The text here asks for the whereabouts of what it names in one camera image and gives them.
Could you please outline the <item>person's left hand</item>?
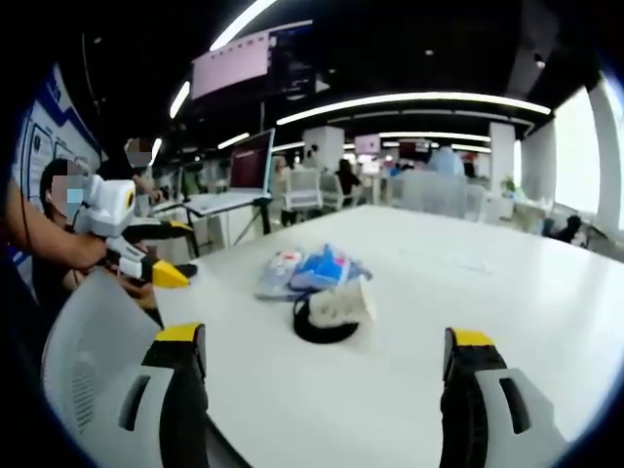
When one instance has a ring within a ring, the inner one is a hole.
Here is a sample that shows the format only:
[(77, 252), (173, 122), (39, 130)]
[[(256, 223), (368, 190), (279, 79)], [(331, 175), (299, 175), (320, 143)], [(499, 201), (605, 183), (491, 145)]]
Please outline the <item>person's left hand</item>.
[(77, 270), (88, 270), (101, 262), (107, 254), (105, 242), (91, 234), (73, 237), (71, 265)]

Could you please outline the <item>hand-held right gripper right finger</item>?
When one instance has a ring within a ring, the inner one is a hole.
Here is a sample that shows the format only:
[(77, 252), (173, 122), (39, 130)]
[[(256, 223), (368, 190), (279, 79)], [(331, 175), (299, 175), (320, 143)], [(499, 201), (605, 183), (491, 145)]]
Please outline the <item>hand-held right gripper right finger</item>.
[(567, 446), (552, 402), (479, 331), (447, 328), (442, 467), (552, 467)]

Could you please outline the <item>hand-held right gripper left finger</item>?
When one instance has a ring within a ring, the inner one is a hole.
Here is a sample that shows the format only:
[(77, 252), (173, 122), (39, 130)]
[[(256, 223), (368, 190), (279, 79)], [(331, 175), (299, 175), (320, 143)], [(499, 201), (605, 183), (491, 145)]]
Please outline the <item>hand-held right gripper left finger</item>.
[(120, 385), (118, 447), (111, 467), (208, 467), (205, 326), (156, 334), (140, 366)]

